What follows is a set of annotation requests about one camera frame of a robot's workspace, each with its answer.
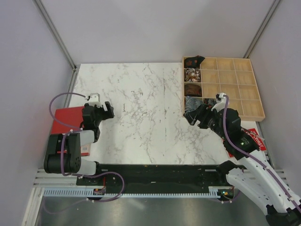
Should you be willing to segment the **dark blue floral tie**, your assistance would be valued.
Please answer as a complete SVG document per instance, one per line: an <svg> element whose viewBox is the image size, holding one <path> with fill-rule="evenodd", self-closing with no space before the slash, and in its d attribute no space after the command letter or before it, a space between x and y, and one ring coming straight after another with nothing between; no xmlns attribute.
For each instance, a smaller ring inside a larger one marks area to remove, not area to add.
<svg viewBox="0 0 301 226"><path fill-rule="evenodd" d="M214 106L217 102L216 99L214 98L204 98L204 104L210 105L210 106Z"/></svg>

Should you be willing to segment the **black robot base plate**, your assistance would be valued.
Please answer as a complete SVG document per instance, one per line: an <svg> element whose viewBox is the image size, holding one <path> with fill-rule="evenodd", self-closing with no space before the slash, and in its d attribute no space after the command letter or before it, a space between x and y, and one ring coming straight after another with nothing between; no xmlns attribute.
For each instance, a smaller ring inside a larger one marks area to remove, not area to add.
<svg viewBox="0 0 301 226"><path fill-rule="evenodd" d="M229 187L218 165L101 164L99 178L77 179L78 186L105 186L120 191L204 191L210 186Z"/></svg>

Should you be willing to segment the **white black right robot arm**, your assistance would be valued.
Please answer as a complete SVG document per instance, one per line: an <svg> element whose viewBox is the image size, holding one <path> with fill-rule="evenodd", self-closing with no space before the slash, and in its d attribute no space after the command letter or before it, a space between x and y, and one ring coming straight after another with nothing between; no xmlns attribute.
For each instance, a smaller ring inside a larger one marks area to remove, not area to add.
<svg viewBox="0 0 301 226"><path fill-rule="evenodd" d="M202 103L184 111L190 125L210 129L223 140L228 153L233 155L256 178L248 179L231 161L217 166L215 179L220 185L230 184L252 200L263 212L270 226L299 226L301 198L294 193L262 156L257 143L243 131L238 111L228 108L215 110Z"/></svg>

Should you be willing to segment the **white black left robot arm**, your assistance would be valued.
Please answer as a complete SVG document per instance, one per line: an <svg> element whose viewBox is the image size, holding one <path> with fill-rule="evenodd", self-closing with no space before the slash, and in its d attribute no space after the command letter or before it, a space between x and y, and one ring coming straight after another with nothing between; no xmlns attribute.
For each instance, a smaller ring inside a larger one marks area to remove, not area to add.
<svg viewBox="0 0 301 226"><path fill-rule="evenodd" d="M55 116L67 125L54 122L48 139L44 158L46 173L68 175L87 175L93 185L103 181L103 173L97 170L97 162L82 159L81 149L91 145L100 137L100 123L114 118L114 108L109 101L102 106L62 108Z"/></svg>

